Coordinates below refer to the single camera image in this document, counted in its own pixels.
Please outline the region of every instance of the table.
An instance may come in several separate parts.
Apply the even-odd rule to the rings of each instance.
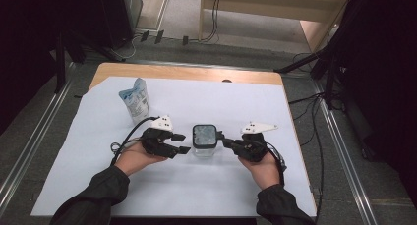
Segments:
[[[98,67],[32,215],[52,215],[63,201],[82,190],[92,175],[108,166],[112,157],[109,145],[121,141],[134,126],[117,92],[131,87],[136,77],[147,81],[150,115],[168,112],[174,133],[186,136],[182,143],[171,142],[176,146],[192,145],[191,129],[196,124],[215,124],[228,138],[239,139],[239,130],[249,123],[249,118],[278,122],[280,129],[265,132],[265,137],[286,157],[287,190],[297,196],[300,208],[315,216],[314,199],[279,74],[112,63]],[[268,104],[245,104],[265,101],[265,97]],[[190,106],[189,98],[197,101]],[[139,128],[133,137],[144,129]],[[199,158],[191,150],[187,155],[147,167],[130,179],[128,197],[113,207],[114,216],[257,216],[259,188],[221,142],[214,157]]]
[[[201,0],[199,39],[202,39],[204,9],[214,0]],[[220,0],[219,11],[300,20],[312,52],[319,49],[337,24],[348,0]]]

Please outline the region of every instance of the clear plastic container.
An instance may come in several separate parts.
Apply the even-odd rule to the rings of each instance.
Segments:
[[[198,157],[211,157],[217,146],[215,125],[196,125],[193,128],[194,154]]]

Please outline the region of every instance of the tripod leg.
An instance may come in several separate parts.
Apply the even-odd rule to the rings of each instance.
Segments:
[[[67,31],[62,31],[61,33],[63,36],[63,44],[65,48],[67,48],[67,52],[70,55],[71,60],[76,63],[84,63],[86,60],[86,54],[84,53],[80,43],[76,39],[73,39]]]
[[[110,52],[104,50],[101,46],[95,44],[95,42],[87,39],[86,37],[74,32],[74,31],[69,31],[69,33],[71,34],[71,36],[73,36],[76,40],[80,41],[81,43],[84,43],[85,45],[91,47],[92,49],[94,49],[95,51],[97,51],[98,53],[100,53],[101,55],[105,56],[107,59],[109,59],[110,61],[116,61],[119,62],[119,60],[117,60],[113,54],[111,54]]]
[[[323,74],[328,69],[329,57],[323,56],[316,62],[316,65],[313,67],[312,71],[310,72],[310,77],[313,80],[319,80]]]
[[[336,69],[337,69],[337,59],[335,56],[333,56],[331,59],[331,63],[328,67],[328,79],[326,80],[326,89],[325,89],[325,102],[329,110],[332,109],[331,99],[332,99],[332,92],[333,92],[334,74],[335,74]]]
[[[273,71],[276,73],[288,73],[291,72],[297,68],[302,67],[303,65],[307,65],[308,63],[315,61],[317,59],[320,59],[323,55],[325,55],[327,53],[327,50],[324,48],[316,53],[313,53],[309,56],[307,56],[306,58],[303,58],[297,62],[295,62],[294,64],[291,64],[287,67],[281,68],[281,69],[274,69]]]
[[[56,38],[56,87],[55,93],[58,93],[59,90],[65,83],[65,54],[64,54],[64,42],[62,37],[62,32],[58,34]]]

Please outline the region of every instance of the white paper sheet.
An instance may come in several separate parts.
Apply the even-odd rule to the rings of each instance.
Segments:
[[[315,216],[316,207],[296,139],[284,89],[280,85],[232,84],[145,79],[150,115],[168,114],[174,133],[183,134],[176,146],[192,146],[192,128],[214,124],[227,138],[240,139],[250,121],[277,124],[264,132],[266,141],[284,156],[285,189],[299,207]],[[135,78],[111,77],[82,99],[68,136],[48,175],[31,215],[51,216],[68,198],[83,190],[91,177],[108,167],[110,145],[122,142],[134,127],[118,96]],[[141,135],[140,127],[133,137]],[[125,201],[112,208],[117,216],[258,216],[260,191],[232,150],[217,144],[214,156],[199,158],[190,151],[145,168],[130,177]]]

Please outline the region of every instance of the floor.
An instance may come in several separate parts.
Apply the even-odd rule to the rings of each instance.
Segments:
[[[159,30],[160,22],[168,0],[142,0],[144,2],[138,29]]]
[[[279,42],[290,40],[291,37],[292,35],[289,35]],[[294,49],[292,52],[284,50],[286,48],[283,45],[278,46],[279,49],[275,50],[232,44],[221,45],[219,43],[215,45],[190,43],[183,46],[182,40],[168,38],[159,44],[154,44],[153,38],[144,42],[135,40],[134,44],[137,52],[126,60],[126,62],[133,64],[153,61],[169,65],[174,62],[186,65],[202,64],[227,69],[270,72],[272,69],[285,67],[293,63],[294,60],[305,56],[305,54],[296,56],[298,53],[305,52],[303,50],[305,43],[298,48],[294,45],[295,48],[292,48]],[[66,138],[72,119],[77,113],[80,96],[88,91],[89,83],[97,66],[106,61],[90,49],[86,49],[86,52],[88,58],[84,64],[71,66],[68,64],[68,77],[72,78],[69,79],[66,93],[61,93],[65,94],[62,95],[62,104],[54,112],[50,124],[42,135],[43,138],[36,145],[28,145],[28,148],[35,149],[33,158],[30,159],[26,171],[24,170],[25,174],[16,190],[11,192],[13,196],[8,202],[8,206],[4,211],[0,211],[0,224],[2,225],[47,224],[49,221],[49,218],[45,217],[31,217],[31,209]],[[130,44],[127,44],[117,52],[131,55],[134,49]],[[288,100],[310,96],[317,92],[317,86],[323,84],[324,80],[320,80],[319,85],[312,81],[306,73],[309,70],[310,67],[305,66],[290,74],[282,75]],[[15,162],[29,142],[42,114],[48,108],[51,100],[57,97],[53,94],[55,83],[55,79],[50,80],[19,114],[8,130],[0,136],[0,150],[2,152],[0,154],[0,162],[2,163],[0,181],[2,184],[6,182]],[[294,118],[307,110],[307,114],[294,121],[294,125],[299,142],[308,142],[313,132],[312,110],[309,101],[290,105],[290,110]],[[318,224],[415,224],[416,210],[402,187],[397,173],[383,162],[365,160],[361,155],[359,141],[346,115],[341,111],[331,111],[377,221],[375,223],[364,222],[328,127],[327,112],[319,109],[317,113],[315,121],[324,153],[324,187],[322,191],[319,190],[321,158],[317,141],[312,139],[301,146],[301,150],[317,202],[319,202],[320,193],[323,193]],[[268,224],[268,222],[259,218],[258,224]]]
[[[200,21],[200,0],[143,0],[145,20],[160,20],[158,30],[163,30],[163,37],[173,39],[197,39]],[[203,38],[212,31],[212,10],[205,10]],[[139,31],[152,31],[147,24],[138,23]],[[299,21],[248,14],[217,12],[216,36],[207,44],[222,44],[289,53],[310,52],[304,32]]]

